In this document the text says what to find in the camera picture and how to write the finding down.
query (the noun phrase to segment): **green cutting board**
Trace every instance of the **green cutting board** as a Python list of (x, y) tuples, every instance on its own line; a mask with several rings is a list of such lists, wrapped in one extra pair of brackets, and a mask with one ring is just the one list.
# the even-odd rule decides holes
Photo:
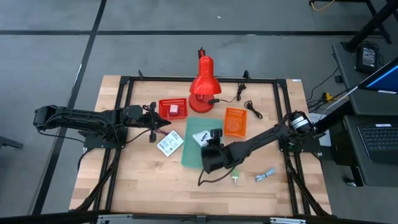
[(212, 129), (221, 128), (223, 129), (223, 120), (214, 118), (199, 118), (199, 117), (188, 117), (187, 129), (185, 130), (185, 143), (182, 152), (181, 163), (185, 167), (202, 169), (200, 146), (193, 139), (192, 135), (201, 131), (209, 131)]

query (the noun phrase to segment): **wooden tabletop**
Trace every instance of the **wooden tabletop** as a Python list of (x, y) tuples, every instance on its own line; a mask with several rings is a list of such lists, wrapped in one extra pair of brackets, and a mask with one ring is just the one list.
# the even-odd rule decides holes
[[(104, 76), (95, 107), (95, 111), (112, 110), (118, 93), (120, 76)], [(131, 105), (148, 105), (165, 98), (184, 98), (189, 96), (190, 82), (135, 81)], [(237, 83), (220, 83), (222, 93), (217, 98), (231, 100), (238, 89)], [(241, 101), (217, 103), (207, 113), (200, 114), (188, 107), (189, 116), (224, 119), (226, 107), (244, 108), (243, 103), (252, 100), (254, 107), (262, 115), (258, 119), (248, 111), (246, 138), (225, 136), (223, 142), (244, 141), (275, 125), (278, 121), (275, 108), (273, 87), (265, 83), (247, 83)], [(292, 111), (308, 113), (303, 86), (300, 80), (287, 80)], [(282, 109), (284, 99), (280, 89)], [(164, 131), (176, 131), (185, 139), (186, 119), (172, 120), (172, 124), (162, 128)], [(143, 129), (131, 128), (132, 139)], [(157, 134), (159, 142), (163, 136)], [(147, 133), (137, 138), (122, 150), (116, 179), (111, 210), (129, 213), (166, 213), (166, 214), (207, 214), (207, 215), (280, 215), (289, 216), (292, 209), (289, 188), (283, 160), (277, 141), (256, 151), (237, 167), (239, 180), (234, 184), (230, 177), (217, 183), (204, 183), (197, 186), (201, 170), (186, 168), (181, 164), (183, 146), (170, 157), (161, 152), (156, 143), (149, 143)], [(76, 208), (88, 196), (98, 182), (103, 161), (104, 149), (92, 150), (81, 162), (80, 171), (73, 191), (70, 208)], [(322, 169), (319, 161), (309, 153), (301, 155), (305, 183), (318, 203), (327, 212), (331, 212)], [(262, 182), (255, 182), (254, 176), (273, 167), (275, 174)], [(227, 170), (220, 169), (203, 179), (216, 179)], [(100, 208), (108, 186), (104, 187)], [(296, 187), (299, 210), (302, 211), (300, 191)]]

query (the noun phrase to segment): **lamp base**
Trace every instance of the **lamp base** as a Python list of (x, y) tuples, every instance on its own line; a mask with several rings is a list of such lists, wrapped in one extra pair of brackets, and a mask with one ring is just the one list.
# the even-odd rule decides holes
[(197, 113), (209, 112), (214, 104), (207, 103), (209, 100), (213, 100), (214, 95), (202, 95), (202, 99), (198, 99), (196, 94), (191, 93), (189, 96), (189, 106)]

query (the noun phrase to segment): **red desk lamp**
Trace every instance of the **red desk lamp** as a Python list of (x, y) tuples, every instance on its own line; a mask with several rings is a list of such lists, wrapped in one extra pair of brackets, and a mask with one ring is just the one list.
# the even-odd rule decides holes
[(205, 55), (205, 51), (199, 50), (198, 76), (191, 84), (189, 92), (189, 105), (198, 113), (206, 113), (214, 104), (208, 103), (214, 99), (214, 94), (221, 93), (221, 87), (213, 74), (213, 59)]

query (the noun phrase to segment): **small package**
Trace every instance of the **small package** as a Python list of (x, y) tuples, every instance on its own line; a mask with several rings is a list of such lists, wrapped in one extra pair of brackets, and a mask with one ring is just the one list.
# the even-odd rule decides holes
[(208, 145), (207, 140), (211, 139), (210, 132), (202, 131), (196, 134), (193, 134), (192, 137), (199, 144), (200, 147), (205, 147)]
[(170, 115), (178, 115), (178, 105), (170, 105)]
[(157, 147), (169, 157), (182, 143), (184, 140), (175, 131), (172, 131), (157, 144)]

